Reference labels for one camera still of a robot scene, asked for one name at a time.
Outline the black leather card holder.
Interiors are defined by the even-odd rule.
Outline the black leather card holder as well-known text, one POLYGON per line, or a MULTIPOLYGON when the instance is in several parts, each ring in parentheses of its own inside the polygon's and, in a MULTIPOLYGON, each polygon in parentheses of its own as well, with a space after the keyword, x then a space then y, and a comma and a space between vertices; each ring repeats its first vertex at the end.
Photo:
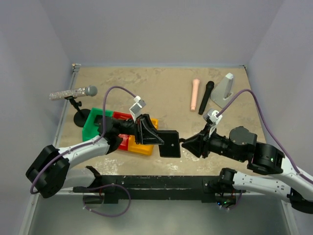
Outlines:
POLYGON ((159 145, 159 155, 163 158, 180 158, 179 133, 176 130, 159 130, 159 137, 164 141, 159 145))

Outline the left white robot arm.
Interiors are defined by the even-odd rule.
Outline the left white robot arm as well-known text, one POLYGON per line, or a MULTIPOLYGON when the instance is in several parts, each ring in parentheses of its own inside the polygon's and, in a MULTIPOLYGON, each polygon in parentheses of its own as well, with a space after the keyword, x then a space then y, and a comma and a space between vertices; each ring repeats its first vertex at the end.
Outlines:
POLYGON ((117 150, 123 141, 121 134, 134 136, 137 144, 165 143, 148 114, 140 115, 136 120, 105 116, 98 131, 98 136, 80 144, 65 148, 56 148, 53 145, 44 147, 25 174, 32 184, 31 194, 40 193, 43 198, 55 195, 64 186, 71 168, 117 150))

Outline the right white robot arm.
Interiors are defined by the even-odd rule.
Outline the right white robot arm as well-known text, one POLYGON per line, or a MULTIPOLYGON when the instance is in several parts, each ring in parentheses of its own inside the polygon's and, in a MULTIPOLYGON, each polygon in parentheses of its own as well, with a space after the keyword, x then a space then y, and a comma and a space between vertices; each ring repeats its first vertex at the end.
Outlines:
POLYGON ((313 212, 313 185, 306 181, 311 176, 301 176, 287 156, 267 143, 257 141, 257 135, 239 126, 230 131, 228 137, 205 127, 196 135, 181 138, 181 146, 198 158, 210 153, 247 162, 247 169, 258 176, 250 176, 230 168, 223 168, 211 188, 220 192, 253 191, 278 197, 291 204, 297 211, 313 212))

